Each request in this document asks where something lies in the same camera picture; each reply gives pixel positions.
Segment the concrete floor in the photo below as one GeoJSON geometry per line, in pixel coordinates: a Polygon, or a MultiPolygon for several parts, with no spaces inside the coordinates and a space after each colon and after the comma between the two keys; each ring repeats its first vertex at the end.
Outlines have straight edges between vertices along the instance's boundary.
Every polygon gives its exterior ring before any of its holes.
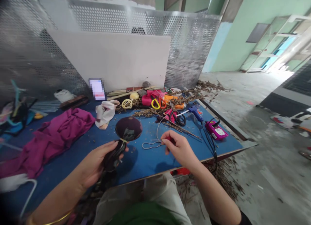
{"type": "MultiPolygon", "coordinates": [[[[235,155],[238,167],[231,173],[245,191],[237,204],[253,225],[311,224],[311,161],[297,153],[311,146],[310,140],[296,130],[280,128],[270,119],[269,111],[254,107],[290,76],[287,72],[200,76],[201,80],[219,80],[224,87],[235,90],[220,92],[213,106],[259,144],[235,155]]],[[[197,192],[192,187],[190,195],[197,192]]],[[[184,205],[193,224],[210,224],[199,194],[184,205]]]]}

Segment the workbench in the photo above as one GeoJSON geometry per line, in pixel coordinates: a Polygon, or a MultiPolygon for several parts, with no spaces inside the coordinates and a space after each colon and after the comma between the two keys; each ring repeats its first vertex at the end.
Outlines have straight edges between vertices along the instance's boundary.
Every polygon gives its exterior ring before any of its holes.
{"type": "MultiPolygon", "coordinates": [[[[96,117],[95,106],[99,105],[100,103],[101,102],[93,101],[87,105],[81,106],[80,108],[89,111],[94,117],[96,117]]],[[[202,116],[204,121],[210,121],[213,118],[213,116],[202,106],[200,110],[203,112],[202,116]]],[[[93,125],[91,129],[86,134],[81,136],[69,150],[55,157],[47,165],[45,165],[43,172],[36,179],[38,184],[29,201],[25,213],[33,211],[47,196],[47,194],[65,177],[67,177],[90,151],[109,141],[117,140],[118,136],[115,133],[116,123],[120,118],[132,116],[134,112],[135,110],[128,110],[124,113],[117,113],[110,121],[106,130],[100,130],[95,125],[93,125]]],[[[57,112],[50,113],[48,116],[41,120],[34,120],[18,137],[11,138],[8,143],[18,147],[23,147],[33,138],[32,132],[37,130],[43,122],[50,121],[61,113],[62,111],[59,110],[57,112]]],[[[201,124],[198,121],[194,122],[193,114],[190,115],[189,113],[186,113],[185,117],[187,123],[184,129],[187,129],[191,133],[199,136],[201,140],[191,135],[185,133],[181,134],[178,131],[175,131],[187,138],[190,146],[200,161],[213,159],[212,149],[208,145],[201,124]]],[[[128,144],[130,150],[129,152],[124,153],[124,158],[122,159],[123,162],[117,167],[118,179],[116,185],[127,184],[129,182],[172,171],[181,167],[172,153],[165,155],[164,145],[149,150],[142,149],[143,142],[153,143],[157,140],[156,129],[158,124],[155,123],[155,117],[137,118],[143,125],[143,132],[138,139],[128,144]]],[[[167,130],[169,130],[167,126],[160,124],[158,137],[160,138],[161,135],[167,130]]],[[[216,151],[219,160],[245,149],[231,134],[229,134],[229,136],[226,137],[223,141],[215,142],[218,146],[216,151]]],[[[8,158],[14,154],[17,155],[18,151],[12,150],[5,146],[0,148],[1,156],[8,158]]],[[[32,183],[26,183],[16,191],[2,195],[7,208],[9,208],[13,214],[18,215],[20,213],[32,187],[32,183]]]]}

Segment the pink fabric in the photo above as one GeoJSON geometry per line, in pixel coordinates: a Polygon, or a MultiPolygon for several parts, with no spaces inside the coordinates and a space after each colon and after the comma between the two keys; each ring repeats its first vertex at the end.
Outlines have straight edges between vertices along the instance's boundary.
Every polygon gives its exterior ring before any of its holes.
{"type": "Polygon", "coordinates": [[[35,137],[24,146],[19,157],[0,164],[0,178],[21,173],[27,173],[30,179],[36,178],[43,165],[69,149],[94,122],[95,118],[89,112],[75,108],[43,123],[33,132],[35,137]]]}
{"type": "MultiPolygon", "coordinates": [[[[169,116],[170,116],[170,114],[172,113],[172,109],[169,109],[169,110],[167,110],[166,112],[166,116],[164,117],[166,120],[169,120],[169,116]]],[[[173,122],[173,123],[175,123],[175,118],[174,118],[174,116],[172,115],[171,116],[171,120],[170,120],[171,122],[173,122]]]]}
{"type": "Polygon", "coordinates": [[[163,98],[163,96],[165,94],[166,94],[166,92],[164,93],[161,90],[153,90],[153,91],[147,90],[147,94],[143,95],[143,97],[142,97],[142,104],[144,106],[151,106],[151,101],[152,101],[151,96],[153,96],[153,98],[158,98],[159,96],[161,96],[161,98],[163,98]]]}

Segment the white board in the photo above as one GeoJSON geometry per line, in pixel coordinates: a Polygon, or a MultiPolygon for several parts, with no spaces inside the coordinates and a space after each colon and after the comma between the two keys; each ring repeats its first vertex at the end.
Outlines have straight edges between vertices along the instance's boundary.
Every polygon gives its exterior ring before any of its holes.
{"type": "Polygon", "coordinates": [[[102,78],[106,92],[144,81],[164,86],[169,36],[54,29],[48,33],[87,84],[89,78],[102,78]]]}

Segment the grey pompom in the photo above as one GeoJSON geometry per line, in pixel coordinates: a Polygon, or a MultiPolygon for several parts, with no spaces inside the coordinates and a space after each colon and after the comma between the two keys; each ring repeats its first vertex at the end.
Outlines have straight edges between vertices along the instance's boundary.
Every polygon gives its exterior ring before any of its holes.
{"type": "Polygon", "coordinates": [[[150,82],[148,82],[148,81],[144,81],[143,82],[143,88],[147,88],[147,87],[150,87],[150,86],[151,86],[150,82]]]}
{"type": "Polygon", "coordinates": [[[141,97],[141,98],[142,98],[143,95],[147,94],[147,92],[145,90],[140,90],[137,93],[139,94],[139,97],[141,97]]]}

